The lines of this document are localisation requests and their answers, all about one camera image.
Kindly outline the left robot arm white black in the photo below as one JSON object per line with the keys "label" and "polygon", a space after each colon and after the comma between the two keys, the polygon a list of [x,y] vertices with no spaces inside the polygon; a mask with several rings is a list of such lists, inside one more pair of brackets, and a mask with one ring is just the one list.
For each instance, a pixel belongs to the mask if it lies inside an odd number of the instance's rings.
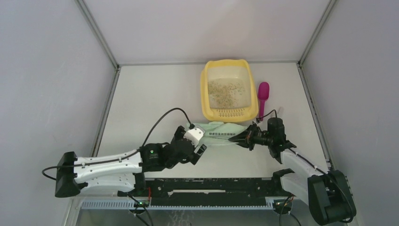
{"label": "left robot arm white black", "polygon": [[73,197],[91,188],[142,196],[147,190],[145,181],[122,177],[160,172],[179,163],[195,165],[207,148],[201,143],[205,133],[200,126],[191,125],[188,129],[180,126],[169,143],[150,143],[121,154],[78,157],[75,152],[66,152],[53,167],[56,169],[55,197]]}

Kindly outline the pink plastic litter scoop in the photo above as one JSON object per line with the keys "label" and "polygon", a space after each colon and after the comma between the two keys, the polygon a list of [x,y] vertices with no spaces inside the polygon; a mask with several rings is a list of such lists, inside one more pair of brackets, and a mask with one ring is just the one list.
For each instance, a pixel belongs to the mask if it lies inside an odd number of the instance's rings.
{"label": "pink plastic litter scoop", "polygon": [[264,106],[265,102],[269,98],[269,92],[270,92],[270,85],[267,82],[261,82],[258,87],[258,100],[259,100],[259,114],[258,114],[258,120],[262,121],[263,116],[264,116]]}

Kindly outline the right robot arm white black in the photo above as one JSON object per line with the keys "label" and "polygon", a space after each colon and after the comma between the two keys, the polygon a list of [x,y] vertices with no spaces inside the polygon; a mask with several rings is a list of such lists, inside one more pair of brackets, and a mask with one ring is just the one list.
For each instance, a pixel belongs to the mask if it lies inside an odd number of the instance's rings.
{"label": "right robot arm white black", "polygon": [[249,150],[255,145],[267,146],[272,158],[286,166],[285,170],[274,172],[277,180],[272,182],[272,191],[278,196],[288,192],[299,198],[320,226],[354,220],[357,210],[346,176],[339,170],[323,171],[297,151],[287,139],[281,118],[269,118],[267,130],[253,123],[229,141]]}

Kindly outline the green cat litter bag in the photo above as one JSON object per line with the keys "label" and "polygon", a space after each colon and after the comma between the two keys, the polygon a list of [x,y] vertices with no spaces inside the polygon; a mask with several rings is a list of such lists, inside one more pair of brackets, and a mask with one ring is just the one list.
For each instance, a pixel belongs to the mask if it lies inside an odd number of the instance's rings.
{"label": "green cat litter bag", "polygon": [[235,123],[224,123],[220,121],[195,123],[194,127],[201,127],[205,130],[205,135],[200,140],[198,146],[205,145],[206,147],[234,145],[234,143],[229,141],[229,138],[243,132],[247,128]]}

